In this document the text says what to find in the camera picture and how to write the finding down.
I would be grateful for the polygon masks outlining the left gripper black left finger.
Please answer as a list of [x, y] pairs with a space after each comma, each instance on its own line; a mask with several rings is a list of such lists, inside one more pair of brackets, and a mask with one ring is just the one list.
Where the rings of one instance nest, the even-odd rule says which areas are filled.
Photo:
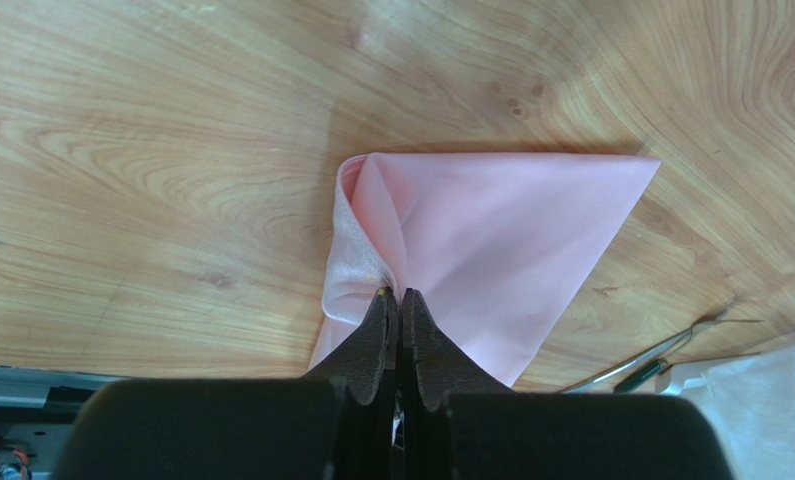
[[57, 479], [388, 479], [397, 305], [291, 379], [126, 380], [76, 418]]

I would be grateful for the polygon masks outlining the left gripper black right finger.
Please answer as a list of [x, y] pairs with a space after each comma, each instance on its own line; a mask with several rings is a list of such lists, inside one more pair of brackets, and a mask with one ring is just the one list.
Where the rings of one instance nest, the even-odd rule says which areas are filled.
[[518, 393], [466, 355], [423, 295], [400, 307], [405, 479], [728, 479], [689, 402], [646, 395]]

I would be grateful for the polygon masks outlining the pink cloth napkin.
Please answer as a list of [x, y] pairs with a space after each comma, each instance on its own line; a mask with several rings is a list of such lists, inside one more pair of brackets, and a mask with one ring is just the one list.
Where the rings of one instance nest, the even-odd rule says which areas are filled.
[[311, 357], [361, 323], [374, 293], [422, 293], [438, 327], [512, 386], [660, 163], [564, 153], [368, 153], [338, 169]]

